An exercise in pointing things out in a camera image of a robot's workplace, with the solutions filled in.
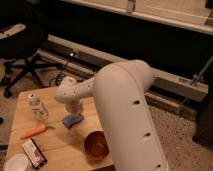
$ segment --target clear bottle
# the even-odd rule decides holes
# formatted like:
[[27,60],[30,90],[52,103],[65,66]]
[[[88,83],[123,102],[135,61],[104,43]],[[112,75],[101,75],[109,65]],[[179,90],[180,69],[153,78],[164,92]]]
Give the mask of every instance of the clear bottle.
[[29,94],[29,105],[35,113],[38,120],[46,120],[48,118],[48,110],[44,103],[34,93]]

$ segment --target orange carrot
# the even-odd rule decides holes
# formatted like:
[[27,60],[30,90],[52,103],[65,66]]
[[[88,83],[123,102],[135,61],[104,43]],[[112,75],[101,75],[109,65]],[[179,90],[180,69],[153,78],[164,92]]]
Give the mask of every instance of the orange carrot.
[[47,130],[47,126],[46,125],[39,124],[37,127],[27,131],[24,135],[22,135],[20,137],[20,139],[23,140],[25,138],[30,138],[30,137],[32,137],[34,135],[37,135],[37,134],[40,134],[40,133],[42,133],[42,132],[44,132],[46,130]]

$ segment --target screw hole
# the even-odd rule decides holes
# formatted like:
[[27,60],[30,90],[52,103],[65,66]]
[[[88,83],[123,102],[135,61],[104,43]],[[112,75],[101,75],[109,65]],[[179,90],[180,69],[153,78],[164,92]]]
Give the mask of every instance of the screw hole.
[[132,103],[133,105],[139,105],[140,104],[140,101],[139,100],[136,100]]
[[149,137],[151,136],[151,134],[148,132],[143,136],[143,140],[147,140]]
[[160,168],[161,168],[161,164],[158,164],[158,165],[155,167],[154,171],[160,171]]
[[144,135],[144,137],[149,137],[151,134],[148,132]]

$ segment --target chair armrest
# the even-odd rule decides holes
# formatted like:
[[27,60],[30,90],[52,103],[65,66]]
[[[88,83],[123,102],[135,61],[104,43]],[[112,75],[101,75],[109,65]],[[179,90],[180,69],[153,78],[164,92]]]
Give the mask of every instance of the chair armrest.
[[0,30],[0,40],[7,38],[7,37],[10,37],[10,36],[13,36],[13,35],[21,32],[25,28],[26,28],[25,24],[19,23],[19,24],[7,27],[5,29],[2,29],[2,30]]

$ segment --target white cup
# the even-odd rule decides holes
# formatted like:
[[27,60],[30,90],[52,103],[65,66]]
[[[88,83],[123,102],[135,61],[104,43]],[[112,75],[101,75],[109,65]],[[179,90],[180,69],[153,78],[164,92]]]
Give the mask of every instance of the white cup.
[[25,154],[16,154],[5,163],[4,171],[34,171]]

